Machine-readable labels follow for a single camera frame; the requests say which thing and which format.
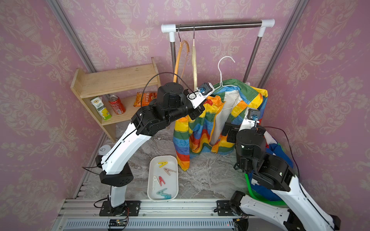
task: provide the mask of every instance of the rainbow striped jacket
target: rainbow striped jacket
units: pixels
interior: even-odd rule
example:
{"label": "rainbow striped jacket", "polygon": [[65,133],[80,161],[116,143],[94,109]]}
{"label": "rainbow striped jacket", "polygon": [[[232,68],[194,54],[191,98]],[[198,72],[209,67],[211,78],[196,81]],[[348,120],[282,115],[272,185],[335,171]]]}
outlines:
{"label": "rainbow striped jacket", "polygon": [[227,119],[240,125],[247,107],[259,109],[263,115],[267,90],[248,86],[237,79],[224,80],[223,85],[207,98],[205,110],[198,118],[191,120],[186,116],[176,120],[173,142],[178,164],[184,171],[188,170],[190,159],[201,152],[224,155],[233,150],[234,143],[227,142],[226,136],[221,135]]}

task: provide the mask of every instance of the grey marble surface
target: grey marble surface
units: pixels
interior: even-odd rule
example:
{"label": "grey marble surface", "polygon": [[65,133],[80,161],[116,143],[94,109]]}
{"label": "grey marble surface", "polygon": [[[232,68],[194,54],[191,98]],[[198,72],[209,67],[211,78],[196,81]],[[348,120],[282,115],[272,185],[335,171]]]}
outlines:
{"label": "grey marble surface", "polygon": [[[117,124],[117,139],[127,128],[129,121]],[[175,123],[169,129],[159,131],[143,144],[128,162],[134,180],[127,185],[126,198],[144,199],[147,197],[149,163],[155,156],[176,156],[172,142]],[[106,144],[113,146],[111,140]],[[233,169],[236,163],[235,151],[222,156],[214,153],[201,153],[190,160],[187,171],[179,171],[179,193],[177,198],[231,198],[236,190],[247,192],[244,174]],[[99,199],[109,194],[110,186],[100,183],[99,176],[90,174],[84,198]]]}

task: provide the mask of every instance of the clothes rack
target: clothes rack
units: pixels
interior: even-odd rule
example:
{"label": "clothes rack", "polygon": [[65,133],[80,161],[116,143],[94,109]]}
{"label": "clothes rack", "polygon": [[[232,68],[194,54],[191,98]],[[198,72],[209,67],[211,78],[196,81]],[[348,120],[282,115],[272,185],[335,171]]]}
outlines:
{"label": "clothes rack", "polygon": [[161,26],[162,33],[169,33],[169,42],[171,45],[172,68],[174,70],[176,64],[176,47],[175,47],[175,32],[179,31],[196,31],[196,30],[218,30],[218,29],[233,29],[233,28],[252,28],[259,27],[257,39],[250,56],[248,67],[245,71],[243,82],[248,79],[249,72],[252,68],[254,58],[265,33],[266,27],[273,27],[274,19],[263,19],[259,21],[244,21],[244,22],[221,22],[221,23],[193,23],[193,24],[163,24]]}

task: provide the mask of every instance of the blue cloth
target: blue cloth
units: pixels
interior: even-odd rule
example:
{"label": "blue cloth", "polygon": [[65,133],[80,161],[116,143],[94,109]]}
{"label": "blue cloth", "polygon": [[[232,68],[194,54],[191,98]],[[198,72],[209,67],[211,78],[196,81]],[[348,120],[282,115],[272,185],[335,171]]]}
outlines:
{"label": "blue cloth", "polygon": [[[275,153],[275,155],[283,158],[288,163],[288,165],[291,168],[293,168],[292,160],[284,153],[280,145],[272,143],[269,145],[269,148],[266,148],[266,152],[270,155],[272,155],[272,153]],[[248,178],[249,178],[250,187],[254,191],[256,191],[258,194],[260,194],[261,196],[263,196],[269,201],[281,201],[281,198],[275,193],[273,193],[270,189],[267,189],[262,185],[257,185],[257,184],[252,185],[252,174],[253,173],[249,173]]]}

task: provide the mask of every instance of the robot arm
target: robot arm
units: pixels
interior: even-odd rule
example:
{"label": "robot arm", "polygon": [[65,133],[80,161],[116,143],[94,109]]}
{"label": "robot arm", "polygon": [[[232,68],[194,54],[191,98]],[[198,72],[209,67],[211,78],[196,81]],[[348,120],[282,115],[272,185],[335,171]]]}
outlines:
{"label": "robot arm", "polygon": [[234,212],[259,216],[287,231],[339,230],[340,219],[317,205],[287,162],[265,152],[266,130],[258,125],[259,117],[258,110],[247,108],[239,130],[227,123],[223,135],[228,134],[227,141],[235,143],[237,167],[247,174],[253,172],[253,179],[271,189],[289,208],[271,206],[236,191],[230,200]]}
{"label": "robot arm", "polygon": [[103,169],[99,174],[101,183],[111,185],[108,200],[112,208],[125,202],[126,185],[134,179],[127,162],[136,150],[171,122],[187,115],[197,118],[214,90],[210,83],[202,84],[195,92],[184,91],[174,82],[159,87],[157,98],[138,109],[114,147],[106,155],[96,157],[97,166]]}

